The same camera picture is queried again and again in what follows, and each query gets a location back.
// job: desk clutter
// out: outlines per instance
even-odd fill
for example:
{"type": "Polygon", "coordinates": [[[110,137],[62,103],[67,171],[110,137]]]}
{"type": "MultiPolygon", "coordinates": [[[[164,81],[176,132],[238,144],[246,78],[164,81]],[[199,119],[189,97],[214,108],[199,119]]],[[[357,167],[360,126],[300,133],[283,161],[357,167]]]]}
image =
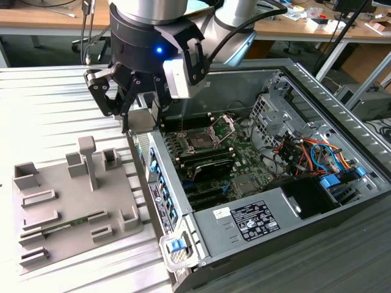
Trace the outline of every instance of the desk clutter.
{"type": "Polygon", "coordinates": [[[0,0],[0,9],[11,8],[15,3],[15,0],[0,0]]]}

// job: green circuit board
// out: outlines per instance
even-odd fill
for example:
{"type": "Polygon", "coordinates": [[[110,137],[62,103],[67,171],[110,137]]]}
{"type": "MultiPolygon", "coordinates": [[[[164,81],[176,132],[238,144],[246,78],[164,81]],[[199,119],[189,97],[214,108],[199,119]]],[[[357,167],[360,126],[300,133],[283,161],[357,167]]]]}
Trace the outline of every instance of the green circuit board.
{"type": "MultiPolygon", "coordinates": [[[[215,198],[212,204],[205,204],[205,208],[257,194],[274,179],[274,175],[261,161],[243,128],[231,117],[227,116],[227,118],[229,119],[224,120],[221,116],[216,117],[217,122],[211,127],[163,133],[171,160],[186,195],[194,206],[203,206],[204,201],[208,202],[211,197],[216,196],[218,198],[215,198]],[[220,143],[216,143],[213,139],[219,140],[220,143]],[[208,180],[195,182],[189,171],[192,168],[186,168],[178,163],[178,157],[191,157],[195,154],[202,156],[210,150],[228,148],[232,148],[230,160],[233,160],[233,167],[222,176],[211,176],[208,180]]],[[[208,164],[211,161],[205,159],[200,164],[208,164]]]]}

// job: sticker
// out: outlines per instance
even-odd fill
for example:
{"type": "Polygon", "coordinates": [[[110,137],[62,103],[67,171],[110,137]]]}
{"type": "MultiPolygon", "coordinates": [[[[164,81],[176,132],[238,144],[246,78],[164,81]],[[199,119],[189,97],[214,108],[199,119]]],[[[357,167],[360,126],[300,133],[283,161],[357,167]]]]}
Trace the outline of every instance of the sticker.
{"type": "Polygon", "coordinates": [[[280,229],[263,200],[233,209],[231,215],[246,241],[255,240],[280,229]]]}
{"type": "Polygon", "coordinates": [[[170,217],[167,214],[166,204],[161,198],[159,187],[157,183],[150,183],[148,184],[148,187],[153,199],[155,200],[155,207],[158,212],[159,220],[161,225],[163,226],[164,232],[165,234],[170,234],[174,231],[174,228],[171,224],[170,217]]]}
{"type": "Polygon", "coordinates": [[[216,219],[221,219],[221,218],[228,217],[229,215],[231,215],[229,207],[222,208],[222,209],[215,209],[213,211],[213,214],[216,217],[216,219]]]}

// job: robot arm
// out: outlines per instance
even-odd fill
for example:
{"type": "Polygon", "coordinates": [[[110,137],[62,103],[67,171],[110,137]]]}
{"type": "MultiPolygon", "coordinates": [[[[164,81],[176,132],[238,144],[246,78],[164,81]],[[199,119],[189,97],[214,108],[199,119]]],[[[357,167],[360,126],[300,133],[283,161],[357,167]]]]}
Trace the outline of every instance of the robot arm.
{"type": "MultiPolygon", "coordinates": [[[[274,0],[265,1],[281,8],[268,12],[272,15],[287,11],[274,0]]],[[[190,98],[194,89],[200,90],[197,85],[213,59],[238,65],[255,38],[255,21],[246,21],[255,19],[256,3],[225,0],[216,14],[191,21],[183,16],[188,0],[112,0],[111,64],[84,75],[102,113],[123,117],[126,132],[138,93],[156,92],[157,104],[165,108],[172,98],[190,98]],[[106,95],[111,79],[119,85],[115,99],[106,95]]]]}

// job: motherboard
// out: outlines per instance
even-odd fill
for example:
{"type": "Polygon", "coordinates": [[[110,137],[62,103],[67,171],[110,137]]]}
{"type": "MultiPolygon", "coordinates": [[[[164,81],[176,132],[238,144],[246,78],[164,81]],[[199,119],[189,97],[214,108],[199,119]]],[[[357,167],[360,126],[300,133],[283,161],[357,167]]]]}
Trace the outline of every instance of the motherboard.
{"type": "Polygon", "coordinates": [[[164,143],[196,211],[257,194],[274,179],[233,115],[164,126],[164,143]]]}

